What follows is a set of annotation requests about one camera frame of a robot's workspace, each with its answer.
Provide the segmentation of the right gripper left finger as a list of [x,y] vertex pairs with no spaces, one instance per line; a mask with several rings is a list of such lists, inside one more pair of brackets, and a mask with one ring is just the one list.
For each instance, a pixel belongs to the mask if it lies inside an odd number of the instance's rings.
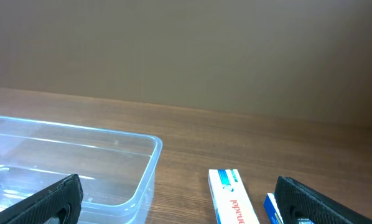
[[72,174],[0,212],[0,224],[76,224],[83,189]]

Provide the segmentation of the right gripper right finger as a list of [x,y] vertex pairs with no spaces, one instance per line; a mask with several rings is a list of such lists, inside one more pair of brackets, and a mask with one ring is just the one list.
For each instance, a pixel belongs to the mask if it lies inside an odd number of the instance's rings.
[[291,177],[278,177],[274,198],[284,224],[372,224],[372,219]]

